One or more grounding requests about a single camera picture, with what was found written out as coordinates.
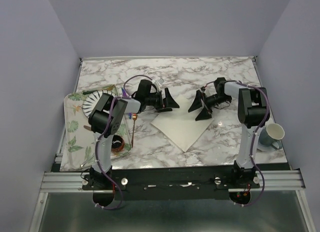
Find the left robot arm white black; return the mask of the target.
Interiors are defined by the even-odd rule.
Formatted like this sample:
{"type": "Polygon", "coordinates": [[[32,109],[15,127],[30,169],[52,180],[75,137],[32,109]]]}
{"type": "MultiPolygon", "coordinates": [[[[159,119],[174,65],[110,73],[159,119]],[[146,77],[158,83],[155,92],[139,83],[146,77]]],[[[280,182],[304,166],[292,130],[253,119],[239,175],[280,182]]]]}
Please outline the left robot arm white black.
{"type": "Polygon", "coordinates": [[[131,96],[102,93],[98,99],[88,123],[95,136],[95,164],[92,167],[99,173],[94,176],[93,182],[99,189],[110,186],[111,177],[106,173],[112,168],[112,141],[124,115],[141,113],[147,106],[152,106],[159,113],[180,107],[168,88],[164,88],[163,94],[155,82],[146,79],[139,82],[137,90],[131,96]]]}

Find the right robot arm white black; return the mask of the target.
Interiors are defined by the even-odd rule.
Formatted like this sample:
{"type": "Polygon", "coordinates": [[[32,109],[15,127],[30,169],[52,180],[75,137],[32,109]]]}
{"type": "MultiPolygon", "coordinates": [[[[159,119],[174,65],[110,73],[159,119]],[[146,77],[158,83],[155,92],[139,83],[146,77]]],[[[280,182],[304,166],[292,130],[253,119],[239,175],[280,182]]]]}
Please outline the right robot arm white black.
{"type": "Polygon", "coordinates": [[[213,108],[222,103],[231,103],[237,99],[237,117],[241,124],[241,142],[239,153],[235,160],[237,169],[253,169],[255,167],[255,154],[258,139],[262,128],[270,118],[270,105],[267,90],[264,87],[255,87],[241,83],[240,81],[217,78],[212,82],[216,93],[207,96],[204,85],[196,91],[196,95],[188,112],[201,108],[195,121],[212,118],[213,108]]]}

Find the white cloth napkin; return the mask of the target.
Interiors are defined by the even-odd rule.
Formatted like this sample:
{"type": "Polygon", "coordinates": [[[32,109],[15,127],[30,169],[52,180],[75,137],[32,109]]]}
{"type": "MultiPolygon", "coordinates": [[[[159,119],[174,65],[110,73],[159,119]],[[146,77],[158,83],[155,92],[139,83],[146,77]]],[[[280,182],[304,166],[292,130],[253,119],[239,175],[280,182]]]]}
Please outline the white cloth napkin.
{"type": "Polygon", "coordinates": [[[176,101],[179,108],[173,109],[171,112],[158,114],[151,125],[162,132],[183,152],[187,152],[195,144],[197,144],[197,149],[212,148],[213,146],[206,137],[206,132],[214,119],[196,121],[195,118],[199,112],[188,112],[192,104],[191,100],[179,95],[176,101]]]}

